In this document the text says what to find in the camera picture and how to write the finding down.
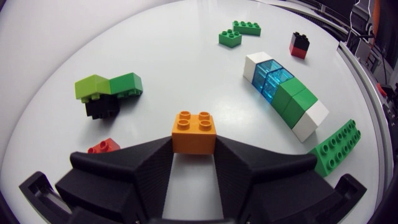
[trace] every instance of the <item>white surface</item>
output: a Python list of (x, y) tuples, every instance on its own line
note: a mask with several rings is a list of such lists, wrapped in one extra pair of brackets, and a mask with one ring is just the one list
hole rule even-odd
[(43, 83), (94, 37), (175, 0), (8, 0), (0, 12), (0, 167), (11, 134)]
[[(234, 20), (258, 22), (267, 32), (245, 35), (234, 49), (219, 45), (218, 34)], [(310, 39), (305, 60), (289, 53), (295, 31)], [(181, 110), (208, 111), (220, 136), (286, 154), (307, 153), (353, 118), (362, 138), (325, 179), (334, 187), (349, 173), (368, 189), (343, 221), (364, 223), (376, 202), (376, 139), (363, 95), (337, 46), (312, 22), (252, 1), (181, 1), (132, 16), (76, 52), (33, 97), (10, 139), (1, 190), (22, 223), (43, 222), (18, 189), (26, 178), (41, 170), (55, 184), (71, 169), (70, 153), (106, 138), (127, 147), (170, 136)], [(272, 55), (330, 110), (303, 144), (242, 77), (245, 56), (258, 51)], [(127, 72), (142, 78), (143, 94), (124, 102), (116, 119), (86, 117), (74, 97), (74, 82), (93, 73), (113, 78)], [(221, 218), (217, 188), (211, 158), (175, 156), (164, 217)]]
[(271, 59), (272, 57), (267, 55), (265, 52), (258, 52), (247, 55), (243, 68), (243, 76), (251, 83), (253, 81), (256, 65), (258, 63), (265, 62)]
[(300, 142), (304, 142), (326, 119), (329, 111), (320, 100), (317, 100), (292, 128)]

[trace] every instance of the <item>light green lego brick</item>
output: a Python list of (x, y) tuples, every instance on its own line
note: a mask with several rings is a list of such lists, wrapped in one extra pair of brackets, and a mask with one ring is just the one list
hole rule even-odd
[(309, 152), (318, 158), (315, 171), (322, 177), (329, 175), (341, 164), (360, 139), (361, 132), (356, 129), (355, 121), (349, 120), (343, 127)]
[(271, 103), (272, 107), (282, 116), (292, 97), (304, 89), (303, 83), (295, 77), (279, 84)]
[(283, 120), (292, 129), (304, 112), (308, 110), (318, 99), (310, 90), (305, 88), (292, 97), (282, 114)]
[(76, 99), (87, 103), (89, 99), (98, 100), (100, 94), (111, 94), (111, 85), (107, 78), (99, 75), (90, 75), (87, 78), (75, 82)]
[(218, 42), (232, 48), (242, 43), (242, 35), (229, 29), (218, 34)]
[(240, 34), (261, 35), (261, 27), (259, 24), (257, 24), (257, 22), (251, 23), (244, 21), (233, 21), (232, 26), (234, 31), (238, 31)]
[(111, 85), (111, 94), (118, 98), (140, 95), (142, 93), (141, 78), (135, 73), (128, 73), (109, 81)]

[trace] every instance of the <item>white lego brick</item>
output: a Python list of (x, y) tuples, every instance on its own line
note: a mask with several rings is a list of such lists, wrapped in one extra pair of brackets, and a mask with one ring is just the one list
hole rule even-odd
[(271, 60), (272, 57), (264, 52), (258, 52), (246, 56), (244, 63), (243, 76), (251, 83), (253, 81), (254, 70), (256, 65), (261, 62)]
[(293, 133), (300, 142), (304, 142), (321, 125), (328, 114), (328, 109), (318, 100), (299, 119), (292, 129)]

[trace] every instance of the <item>orange lego brick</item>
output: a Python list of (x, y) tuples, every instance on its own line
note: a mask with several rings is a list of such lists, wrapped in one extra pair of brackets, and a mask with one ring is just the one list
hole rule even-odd
[(120, 146), (113, 141), (111, 138), (108, 138), (105, 141), (101, 141), (96, 146), (93, 146), (87, 150), (87, 153), (102, 153), (102, 152), (112, 152), (120, 149)]
[(191, 114), (181, 111), (176, 115), (173, 131), (173, 152), (186, 154), (214, 154), (216, 128), (208, 112)]

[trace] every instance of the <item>green lego plate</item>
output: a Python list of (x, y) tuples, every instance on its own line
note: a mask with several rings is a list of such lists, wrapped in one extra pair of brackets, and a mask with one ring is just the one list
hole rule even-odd
[(261, 27), (257, 22), (233, 21), (232, 26), (234, 31), (238, 31), (240, 34), (261, 35)]
[(309, 153), (318, 158), (315, 171), (322, 177), (329, 175), (361, 139), (361, 132), (356, 129), (353, 119), (337, 130), (328, 139), (313, 148)]
[(88, 100), (98, 100), (101, 94), (111, 94), (111, 86), (107, 78), (99, 75), (90, 75), (87, 78), (75, 82), (76, 99), (82, 103)]
[(118, 98), (140, 95), (142, 93), (141, 78), (135, 73), (128, 73), (109, 81), (111, 85), (111, 94)]
[(232, 48), (242, 43), (242, 35), (229, 29), (218, 34), (218, 42)]

